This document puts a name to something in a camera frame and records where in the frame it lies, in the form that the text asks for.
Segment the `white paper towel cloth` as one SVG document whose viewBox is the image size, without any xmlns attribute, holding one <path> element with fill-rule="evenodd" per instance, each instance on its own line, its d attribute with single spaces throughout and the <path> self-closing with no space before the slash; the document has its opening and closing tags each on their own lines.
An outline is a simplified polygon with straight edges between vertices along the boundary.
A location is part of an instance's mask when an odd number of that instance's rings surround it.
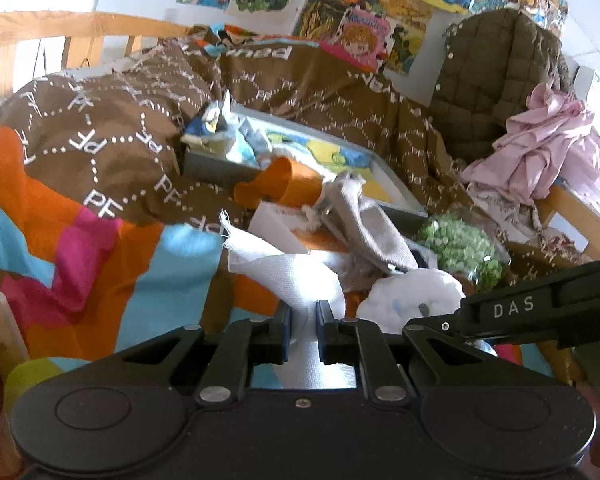
<svg viewBox="0 0 600 480">
<path fill-rule="evenodd" d="M 251 385 L 268 389 L 347 389 L 355 386 L 349 365 L 326 365 L 318 355 L 315 307 L 325 300 L 335 318 L 346 315 L 338 275 L 310 255 L 285 254 L 262 238 L 239 229 L 220 213 L 227 270 L 232 274 L 232 322 L 266 320 L 279 300 L 291 307 L 288 360 L 254 368 Z"/>
</svg>

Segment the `orange cloth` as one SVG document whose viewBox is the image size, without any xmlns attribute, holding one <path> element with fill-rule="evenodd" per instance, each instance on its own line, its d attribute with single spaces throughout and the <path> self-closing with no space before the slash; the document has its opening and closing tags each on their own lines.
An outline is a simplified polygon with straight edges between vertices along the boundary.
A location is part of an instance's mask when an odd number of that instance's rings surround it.
<svg viewBox="0 0 600 480">
<path fill-rule="evenodd" d="M 234 201 L 257 209 L 267 200 L 280 206 L 300 208 L 314 205 L 321 196 L 323 178 L 310 167 L 287 157 L 274 159 L 250 182 L 234 186 Z"/>
</svg>

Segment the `white plush cloth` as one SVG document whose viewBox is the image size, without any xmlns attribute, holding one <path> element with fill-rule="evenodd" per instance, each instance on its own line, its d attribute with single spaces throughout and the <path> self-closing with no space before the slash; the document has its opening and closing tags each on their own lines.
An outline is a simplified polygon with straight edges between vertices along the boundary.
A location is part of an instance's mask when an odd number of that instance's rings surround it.
<svg viewBox="0 0 600 480">
<path fill-rule="evenodd" d="M 416 269 L 381 278 L 356 310 L 385 334 L 399 335 L 407 322 L 454 313 L 465 297 L 454 276 L 437 269 Z"/>
</svg>

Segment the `grey knitted cloth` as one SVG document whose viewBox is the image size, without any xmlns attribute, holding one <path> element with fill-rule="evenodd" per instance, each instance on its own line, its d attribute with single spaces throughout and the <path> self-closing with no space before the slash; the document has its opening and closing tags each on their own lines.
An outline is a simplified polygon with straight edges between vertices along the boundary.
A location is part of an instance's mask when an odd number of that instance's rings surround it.
<svg viewBox="0 0 600 480">
<path fill-rule="evenodd" d="M 324 226 L 352 254 L 385 274 L 416 270 L 418 262 L 398 228 L 363 194 L 365 183 L 360 174 L 343 171 L 323 184 L 314 205 L 302 205 L 301 211 L 312 229 Z"/>
</svg>

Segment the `green dotted cloth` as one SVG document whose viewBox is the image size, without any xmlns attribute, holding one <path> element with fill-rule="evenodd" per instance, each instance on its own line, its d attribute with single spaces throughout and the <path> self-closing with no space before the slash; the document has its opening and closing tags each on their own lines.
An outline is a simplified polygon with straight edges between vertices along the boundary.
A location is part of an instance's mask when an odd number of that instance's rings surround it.
<svg viewBox="0 0 600 480">
<path fill-rule="evenodd" d="M 476 292 L 494 289 L 509 262 L 496 238 L 452 212 L 430 217 L 416 240 L 437 256 L 440 269 L 464 278 Z"/>
</svg>

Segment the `pink crumpled garment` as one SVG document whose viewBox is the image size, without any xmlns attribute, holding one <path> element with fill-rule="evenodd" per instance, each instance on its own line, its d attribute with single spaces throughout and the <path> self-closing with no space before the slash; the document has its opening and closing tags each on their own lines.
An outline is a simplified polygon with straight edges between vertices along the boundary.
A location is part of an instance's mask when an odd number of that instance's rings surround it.
<svg viewBox="0 0 600 480">
<path fill-rule="evenodd" d="M 524 112 L 506 119 L 506 133 L 493 142 L 493 153 L 469 164 L 460 178 L 525 205 L 547 198 L 562 180 L 600 212 L 600 135 L 594 113 L 585 102 L 547 84 L 537 84 L 526 105 Z"/>
</svg>

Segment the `grey tray with cartoon picture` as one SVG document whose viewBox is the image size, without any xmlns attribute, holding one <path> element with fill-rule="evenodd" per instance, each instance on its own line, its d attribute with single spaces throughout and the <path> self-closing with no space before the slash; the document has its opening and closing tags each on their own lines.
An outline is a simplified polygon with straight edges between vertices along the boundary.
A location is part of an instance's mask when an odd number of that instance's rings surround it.
<svg viewBox="0 0 600 480">
<path fill-rule="evenodd" d="M 186 177 L 244 192 L 246 205 L 312 203 L 340 174 L 363 179 L 362 194 L 403 232 L 428 214 L 381 157 L 358 144 L 243 106 L 214 102 L 185 127 Z"/>
</svg>

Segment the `blue white cartoon cloth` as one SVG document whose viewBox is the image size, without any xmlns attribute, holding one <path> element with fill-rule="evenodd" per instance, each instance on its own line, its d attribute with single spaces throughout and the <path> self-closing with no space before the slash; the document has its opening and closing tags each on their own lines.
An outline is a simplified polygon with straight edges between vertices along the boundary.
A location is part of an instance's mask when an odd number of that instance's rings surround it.
<svg viewBox="0 0 600 480">
<path fill-rule="evenodd" d="M 180 141 L 191 152 L 252 168 L 265 168 L 273 157 L 273 145 L 265 130 L 234 110 L 229 91 L 188 123 Z"/>
</svg>

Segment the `brown patterned blanket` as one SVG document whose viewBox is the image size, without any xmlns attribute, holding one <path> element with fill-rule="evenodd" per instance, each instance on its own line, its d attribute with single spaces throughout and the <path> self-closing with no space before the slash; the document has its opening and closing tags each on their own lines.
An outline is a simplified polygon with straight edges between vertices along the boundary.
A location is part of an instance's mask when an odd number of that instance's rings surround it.
<svg viewBox="0 0 600 480">
<path fill-rule="evenodd" d="M 218 222 L 244 211 L 178 168 L 185 126 L 223 96 L 368 148 L 430 212 L 471 205 L 426 108 L 305 42 L 184 38 L 121 73 L 32 80 L 0 106 L 0 411 L 43 378 L 244 314 Z"/>
</svg>

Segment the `olive quilted jacket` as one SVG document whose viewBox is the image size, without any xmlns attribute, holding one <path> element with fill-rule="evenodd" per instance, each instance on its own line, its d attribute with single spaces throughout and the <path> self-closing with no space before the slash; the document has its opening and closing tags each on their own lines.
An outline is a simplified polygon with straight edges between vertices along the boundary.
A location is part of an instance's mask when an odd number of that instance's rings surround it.
<svg viewBox="0 0 600 480">
<path fill-rule="evenodd" d="M 506 133 L 506 119 L 527 109 L 538 84 L 572 91 L 562 43 L 520 11 L 490 11 L 452 24 L 444 47 L 429 110 L 455 159 L 489 156 Z"/>
</svg>

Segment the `pink magazine poster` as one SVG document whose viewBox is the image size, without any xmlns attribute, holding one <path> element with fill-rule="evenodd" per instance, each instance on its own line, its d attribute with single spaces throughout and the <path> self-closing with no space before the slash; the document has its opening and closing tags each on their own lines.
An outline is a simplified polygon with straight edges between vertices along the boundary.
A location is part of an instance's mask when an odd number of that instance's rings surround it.
<svg viewBox="0 0 600 480">
<path fill-rule="evenodd" d="M 362 70 L 377 73 L 388 60 L 395 29 L 392 18 L 355 6 L 344 12 L 336 32 L 322 47 Z"/>
</svg>

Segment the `rightmost wall poster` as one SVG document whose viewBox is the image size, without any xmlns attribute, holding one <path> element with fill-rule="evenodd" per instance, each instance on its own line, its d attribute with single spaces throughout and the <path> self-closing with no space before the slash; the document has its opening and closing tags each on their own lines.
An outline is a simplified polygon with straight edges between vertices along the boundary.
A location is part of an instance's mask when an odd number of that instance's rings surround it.
<svg viewBox="0 0 600 480">
<path fill-rule="evenodd" d="M 520 0 L 520 10 L 538 26 L 562 36 L 569 11 L 567 0 Z"/>
</svg>

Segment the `wooden bed rail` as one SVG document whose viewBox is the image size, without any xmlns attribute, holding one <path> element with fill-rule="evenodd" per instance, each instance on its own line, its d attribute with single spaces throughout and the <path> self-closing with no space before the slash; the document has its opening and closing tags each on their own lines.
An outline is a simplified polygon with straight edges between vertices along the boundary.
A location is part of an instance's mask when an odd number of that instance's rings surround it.
<svg viewBox="0 0 600 480">
<path fill-rule="evenodd" d="M 119 13 L 14 11 L 0 13 L 0 100 L 36 72 L 95 67 L 106 56 L 105 40 L 123 56 L 163 38 L 185 36 L 185 25 Z"/>
</svg>

